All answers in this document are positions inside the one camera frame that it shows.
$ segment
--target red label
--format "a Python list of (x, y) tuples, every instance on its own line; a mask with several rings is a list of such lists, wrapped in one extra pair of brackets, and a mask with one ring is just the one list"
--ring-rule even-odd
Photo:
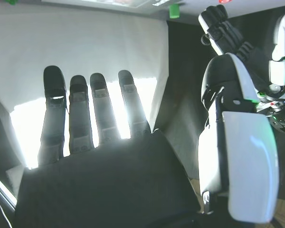
[(232, 0), (218, 0), (220, 3), (227, 3), (227, 2), (230, 2)]

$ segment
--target red object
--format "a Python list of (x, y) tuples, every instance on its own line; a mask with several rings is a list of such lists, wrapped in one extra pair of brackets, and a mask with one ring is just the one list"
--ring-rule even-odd
[(230, 2), (232, 0), (218, 0), (218, 1), (219, 1), (219, 3), (227, 3), (227, 2)]

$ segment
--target black finger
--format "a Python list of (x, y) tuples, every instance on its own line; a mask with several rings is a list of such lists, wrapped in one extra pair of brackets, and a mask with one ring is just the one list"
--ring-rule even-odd
[(131, 73), (122, 70), (118, 73), (123, 102), (127, 110), (131, 137), (150, 133), (150, 126), (143, 111), (143, 106)]
[(66, 86), (63, 74), (57, 66), (45, 68), (43, 74), (47, 110), (38, 153), (39, 165), (56, 162), (63, 157), (66, 118)]
[(85, 152), (94, 148), (92, 139), (89, 98), (86, 80), (83, 76), (72, 77), (70, 84), (70, 154)]
[(99, 144), (119, 140), (120, 134), (104, 76), (99, 73), (92, 74), (90, 84), (98, 128)]

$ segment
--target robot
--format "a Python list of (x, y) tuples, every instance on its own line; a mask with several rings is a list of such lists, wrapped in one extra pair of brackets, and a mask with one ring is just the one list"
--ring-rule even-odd
[(234, 219), (267, 223), (279, 184), (270, 124), (285, 132), (285, 15), (277, 22), (269, 62), (227, 19), (222, 5), (199, 15), (201, 42), (218, 54), (201, 90), (209, 118), (199, 137), (200, 192), (206, 213), (217, 196), (225, 195)]

